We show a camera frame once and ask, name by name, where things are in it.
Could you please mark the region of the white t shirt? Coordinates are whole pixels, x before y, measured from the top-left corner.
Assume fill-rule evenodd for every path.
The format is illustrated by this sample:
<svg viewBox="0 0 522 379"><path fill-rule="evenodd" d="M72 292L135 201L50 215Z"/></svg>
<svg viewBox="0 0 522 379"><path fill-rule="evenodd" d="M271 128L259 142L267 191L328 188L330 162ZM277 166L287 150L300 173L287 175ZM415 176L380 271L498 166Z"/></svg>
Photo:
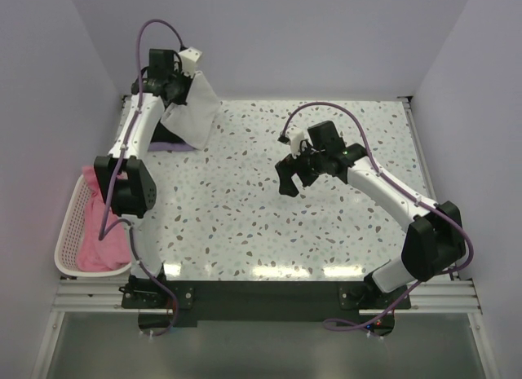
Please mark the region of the white t shirt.
<svg viewBox="0 0 522 379"><path fill-rule="evenodd" d="M186 104L171 104L160 122L192 148L202 150L221 106L220 100L202 71L196 71Z"/></svg>

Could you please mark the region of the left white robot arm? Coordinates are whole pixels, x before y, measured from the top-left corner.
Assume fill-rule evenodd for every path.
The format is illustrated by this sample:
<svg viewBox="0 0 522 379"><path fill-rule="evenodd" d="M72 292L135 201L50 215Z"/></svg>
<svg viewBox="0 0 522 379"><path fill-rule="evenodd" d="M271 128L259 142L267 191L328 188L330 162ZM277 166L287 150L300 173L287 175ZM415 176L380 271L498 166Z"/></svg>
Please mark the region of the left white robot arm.
<svg viewBox="0 0 522 379"><path fill-rule="evenodd" d="M199 52L186 46L179 51L150 50L148 65L138 67L131 85L122 131L108 155L98 156L94 162L104 200L98 239L104 240L115 227L126 229L136 268L121 291L125 299L146 302L150 307L163 306L175 296L162 283L163 265L158 255L147 252L141 257L138 253L147 243L144 216L157 199L157 185L143 158L166 110L186 103L200 57Z"/></svg>

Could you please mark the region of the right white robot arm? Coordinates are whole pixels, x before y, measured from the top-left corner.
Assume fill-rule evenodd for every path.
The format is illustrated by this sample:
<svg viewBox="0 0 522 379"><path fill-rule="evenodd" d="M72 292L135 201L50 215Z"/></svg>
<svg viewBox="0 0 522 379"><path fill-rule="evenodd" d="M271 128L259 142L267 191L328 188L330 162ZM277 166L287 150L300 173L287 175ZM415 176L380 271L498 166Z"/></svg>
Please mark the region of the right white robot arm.
<svg viewBox="0 0 522 379"><path fill-rule="evenodd" d="M458 207L449 201L439 205L410 187L388 183L385 169L372 165L362 145L346 145L332 121L311 126L306 132L283 134L279 140L290 146L290 154L276 164L280 194L299 194L294 176L309 187L328 174L370 197L405 232L400 255L370 272L352 293L358 302L383 307L396 290L430 280L465 255Z"/></svg>

